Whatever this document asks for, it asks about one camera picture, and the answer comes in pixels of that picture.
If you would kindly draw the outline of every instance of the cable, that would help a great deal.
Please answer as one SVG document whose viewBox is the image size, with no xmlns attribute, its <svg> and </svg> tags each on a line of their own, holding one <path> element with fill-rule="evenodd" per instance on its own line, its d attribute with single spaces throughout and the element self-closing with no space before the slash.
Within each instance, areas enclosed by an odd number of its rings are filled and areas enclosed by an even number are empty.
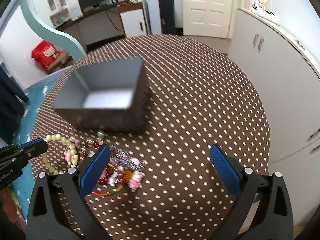
<svg viewBox="0 0 320 240">
<path fill-rule="evenodd" d="M 119 29 L 118 29 L 118 28 L 113 24 L 113 22 L 111 21 L 111 19 L 110 19 L 109 15 L 108 15 L 107 10 L 105 10 L 105 12 L 106 12 L 106 14 L 107 14 L 107 16 L 108 16 L 108 18 L 109 18 L 110 22 L 112 23 L 113 27 L 115 27 L 118 31 L 121 31 L 121 30 L 119 30 Z"/>
<path fill-rule="evenodd" d="M 108 9 L 106 9 L 108 12 L 112 12 L 112 13 L 115 13 L 115 14 L 117 14 L 116 12 L 113 12 L 113 11 L 109 11 Z"/>
</svg>

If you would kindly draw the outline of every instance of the blue gripper pad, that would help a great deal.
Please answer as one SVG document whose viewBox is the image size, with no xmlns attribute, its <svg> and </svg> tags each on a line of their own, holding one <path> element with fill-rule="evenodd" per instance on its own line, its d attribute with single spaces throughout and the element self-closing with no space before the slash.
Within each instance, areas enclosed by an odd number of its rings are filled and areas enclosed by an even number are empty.
<svg viewBox="0 0 320 240">
<path fill-rule="evenodd" d="M 110 148 L 108 145 L 105 145 L 99 150 L 99 152 L 97 152 L 96 156 L 80 179 L 80 196 L 82 198 L 92 193 L 92 190 L 96 186 L 102 172 L 108 165 L 109 160 Z"/>
<path fill-rule="evenodd" d="M 212 145 L 210 159 L 229 193 L 239 197 L 241 195 L 240 178 L 226 159 L 226 154 L 216 145 Z"/>
<path fill-rule="evenodd" d="M 30 142 L 21 144 L 21 145 L 18 147 L 18 150 L 23 149 L 23 148 L 25 148 L 25 147 L 28 147 L 28 146 L 30 146 L 30 145 L 32 145 L 32 144 L 36 144 L 37 142 L 41 142 L 41 141 L 42 141 L 42 139 L 41 139 L 41 138 L 38 138 L 38 139 L 35 139 L 35 140 L 33 140 L 33 141 L 30 141 Z"/>
</svg>

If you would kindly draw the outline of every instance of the white door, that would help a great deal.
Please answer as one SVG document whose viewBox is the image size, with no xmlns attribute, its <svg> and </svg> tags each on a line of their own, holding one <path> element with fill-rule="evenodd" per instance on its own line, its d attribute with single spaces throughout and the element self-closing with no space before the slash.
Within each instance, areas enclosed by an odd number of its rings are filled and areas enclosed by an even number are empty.
<svg viewBox="0 0 320 240">
<path fill-rule="evenodd" d="M 127 38 L 147 34 L 142 9 L 122 12 L 120 16 Z"/>
<path fill-rule="evenodd" d="M 226 38 L 232 0 L 182 0 L 183 34 Z"/>
</svg>

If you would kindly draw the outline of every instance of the red bag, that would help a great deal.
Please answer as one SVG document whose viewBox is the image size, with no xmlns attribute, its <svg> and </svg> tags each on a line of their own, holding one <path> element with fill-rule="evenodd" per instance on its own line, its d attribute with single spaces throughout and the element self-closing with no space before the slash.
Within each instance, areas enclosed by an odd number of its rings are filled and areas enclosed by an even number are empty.
<svg viewBox="0 0 320 240">
<path fill-rule="evenodd" d="M 31 57 L 39 62 L 44 71 L 47 71 L 48 66 L 55 61 L 59 54 L 60 51 L 56 50 L 53 44 L 47 41 L 41 41 L 39 45 L 33 49 Z"/>
</svg>

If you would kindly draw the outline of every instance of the round table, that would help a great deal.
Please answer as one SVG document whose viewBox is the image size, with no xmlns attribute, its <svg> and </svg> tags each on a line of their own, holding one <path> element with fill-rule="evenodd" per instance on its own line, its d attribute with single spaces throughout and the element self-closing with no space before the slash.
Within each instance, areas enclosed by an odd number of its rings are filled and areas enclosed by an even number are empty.
<svg viewBox="0 0 320 240">
<path fill-rule="evenodd" d="M 36 118 L 33 139 L 47 134 L 85 140 L 94 131 L 75 130 L 52 110 L 70 73 L 96 62 L 140 56 L 145 60 L 152 97 L 145 133 L 107 134 L 105 141 L 148 165 L 142 188 L 85 199 L 116 239 L 209 239 L 235 197 L 225 189 L 209 159 L 218 143 L 244 167 L 268 174 L 269 126 L 259 96 L 244 73 L 214 48 L 183 36 L 148 35 L 122 39 L 87 54 L 52 87 Z M 48 159 L 65 170 L 63 145 L 49 142 Z M 33 175 L 47 170 L 41 156 Z M 100 186 L 100 192 L 107 189 Z M 71 227 L 81 232 L 63 194 Z"/>
</svg>

